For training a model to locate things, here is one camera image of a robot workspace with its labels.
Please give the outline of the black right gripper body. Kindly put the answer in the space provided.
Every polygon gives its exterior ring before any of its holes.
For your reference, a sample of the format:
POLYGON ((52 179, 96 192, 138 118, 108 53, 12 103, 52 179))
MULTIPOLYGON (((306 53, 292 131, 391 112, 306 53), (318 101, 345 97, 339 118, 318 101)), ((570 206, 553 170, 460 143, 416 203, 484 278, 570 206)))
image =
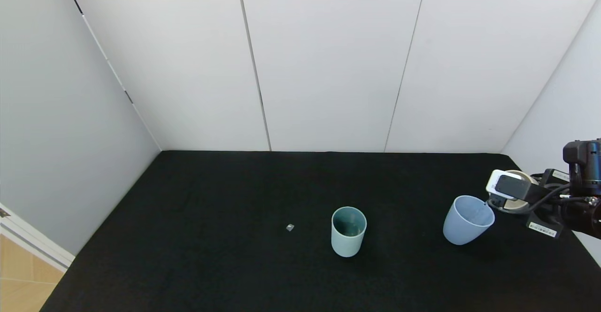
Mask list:
MULTIPOLYGON (((543 173, 530 175, 538 185, 549 190, 569 184, 569 175, 558 169, 546 169, 543 173)), ((559 196, 547 200, 538 209, 532 211, 527 219, 527 226, 539 233, 558 239, 564 229, 562 208, 557 204, 559 196)))

